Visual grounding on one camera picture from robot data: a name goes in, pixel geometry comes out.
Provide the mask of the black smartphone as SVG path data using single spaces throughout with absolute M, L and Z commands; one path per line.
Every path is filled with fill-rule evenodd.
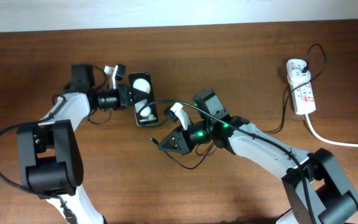
M 146 106 L 155 101 L 152 80 L 149 72 L 129 74 L 131 100 L 134 104 L 135 118 L 138 126 L 151 126 L 158 123 L 155 105 Z

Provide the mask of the white power strip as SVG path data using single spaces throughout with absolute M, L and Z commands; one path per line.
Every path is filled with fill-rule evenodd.
M 291 88 L 294 110 L 297 115 L 310 114 L 316 110 L 311 83 L 297 83 L 288 81 Z

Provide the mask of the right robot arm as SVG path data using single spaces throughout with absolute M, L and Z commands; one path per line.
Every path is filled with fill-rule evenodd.
M 309 152 L 271 137 L 248 119 L 231 116 L 212 89 L 193 97 L 190 108 L 201 117 L 197 123 L 184 111 L 187 103 L 169 102 L 180 125 L 158 142 L 158 149 L 185 155 L 213 142 L 261 166 L 282 181 L 290 203 L 278 223 L 345 223 L 358 212 L 358 193 L 327 149 Z

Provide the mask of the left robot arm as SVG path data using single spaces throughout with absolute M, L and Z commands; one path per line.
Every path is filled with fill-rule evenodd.
M 154 97 L 150 73 L 129 74 L 126 67 L 102 69 L 104 83 L 95 84 L 94 65 L 72 65 L 72 80 L 42 119 L 17 130 L 21 181 L 25 189 L 53 205 L 67 223 L 105 223 L 83 187 L 84 168 L 75 130 L 97 110 L 123 110 Z

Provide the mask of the white USB wall charger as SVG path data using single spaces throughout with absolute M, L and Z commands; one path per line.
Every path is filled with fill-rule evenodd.
M 309 71 L 304 72 L 306 62 L 302 59 L 290 59 L 287 62 L 287 80 L 289 84 L 302 84 L 310 81 L 311 73 Z

